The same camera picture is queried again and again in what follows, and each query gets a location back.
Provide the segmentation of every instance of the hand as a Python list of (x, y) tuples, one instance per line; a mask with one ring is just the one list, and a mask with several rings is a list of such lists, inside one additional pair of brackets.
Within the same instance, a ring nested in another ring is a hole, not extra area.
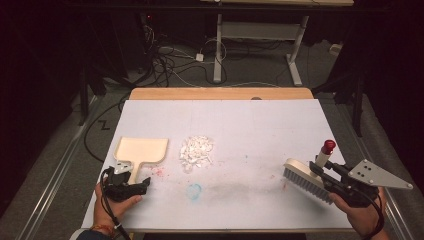
[[(381, 198), (382, 212), (386, 212), (386, 198), (384, 196), (383, 188), (379, 188), (379, 195)], [(347, 215), (347, 219), (352, 225), (353, 229), (361, 236), (364, 237), (374, 231), (378, 223), (378, 213), (376, 209), (369, 205), (366, 208), (352, 208), (350, 207), (339, 195), (335, 193), (329, 193), (329, 198), (334, 204)], [(379, 199), (375, 200), (377, 206), (380, 206)], [(389, 239), (384, 230), (380, 231), (372, 239)]]
[[(95, 188), (96, 192), (96, 203), (94, 204), (94, 219), (93, 219), (93, 225), (104, 225), (108, 226), (111, 229), (115, 226), (115, 224), (112, 221), (112, 218), (107, 214), (107, 212), (102, 207), (102, 190), (100, 183), (96, 185)], [(136, 203), (141, 201), (141, 195), (132, 196), (129, 199), (123, 201), (123, 202), (114, 202), (111, 199), (108, 199), (110, 208), (112, 209), (113, 214), (116, 218), (118, 218), (119, 221), (122, 221), (125, 212), (130, 209), (132, 206), (134, 206)], [(98, 229), (99, 232), (102, 232), (104, 234), (108, 234), (103, 229)]]

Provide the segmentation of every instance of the white debris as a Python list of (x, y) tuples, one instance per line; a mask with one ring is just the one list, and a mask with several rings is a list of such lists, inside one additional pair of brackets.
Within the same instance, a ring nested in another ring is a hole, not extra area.
[(180, 150), (180, 160), (184, 167), (184, 172), (192, 172), (194, 165), (201, 168), (205, 160), (212, 163), (209, 156), (212, 148), (212, 142), (205, 136), (193, 136), (184, 140)]

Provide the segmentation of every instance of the white desk leg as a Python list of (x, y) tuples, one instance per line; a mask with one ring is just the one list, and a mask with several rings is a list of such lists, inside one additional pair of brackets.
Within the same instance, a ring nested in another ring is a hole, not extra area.
[(222, 53), (221, 53), (221, 40), (222, 40), (222, 14), (218, 14), (218, 22), (216, 24), (216, 54), (215, 54), (215, 66), (213, 71), (213, 81), (215, 83), (221, 82), (221, 64), (222, 64)]
[(302, 18), (302, 23), (299, 26), (299, 29), (297, 30), (296, 34), (296, 40), (294, 42), (293, 46), (293, 53), (287, 54), (287, 64), (289, 65), (290, 73), (292, 75), (293, 83), (296, 87), (302, 86), (302, 80), (300, 80), (299, 71), (296, 67), (296, 56), (299, 52), (300, 44), (302, 43), (303, 34), (305, 33), (306, 24), (308, 23), (309, 16), (304, 16)]

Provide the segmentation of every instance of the gray bristles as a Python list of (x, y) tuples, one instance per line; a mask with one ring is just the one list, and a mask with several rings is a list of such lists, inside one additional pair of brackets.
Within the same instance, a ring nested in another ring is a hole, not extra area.
[(284, 170), (284, 177), (304, 190), (312, 193), (317, 198), (331, 204), (332, 201), (328, 197), (328, 191), (323, 187), (321, 178), (314, 175), (306, 165), (294, 159), (289, 160), (291, 162), (286, 162), (286, 164), (284, 164), (286, 167)]

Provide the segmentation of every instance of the brush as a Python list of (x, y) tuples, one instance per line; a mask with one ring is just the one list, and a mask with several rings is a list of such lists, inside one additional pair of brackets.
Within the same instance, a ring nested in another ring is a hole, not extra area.
[[(330, 158), (335, 147), (336, 143), (333, 140), (325, 141), (324, 146), (315, 159), (315, 163), (322, 168)], [(324, 188), (321, 177), (313, 173), (308, 166), (296, 159), (289, 158), (284, 163), (284, 167), (283, 175), (289, 181), (312, 193), (324, 202), (328, 204), (332, 203), (328, 197), (328, 191)]]

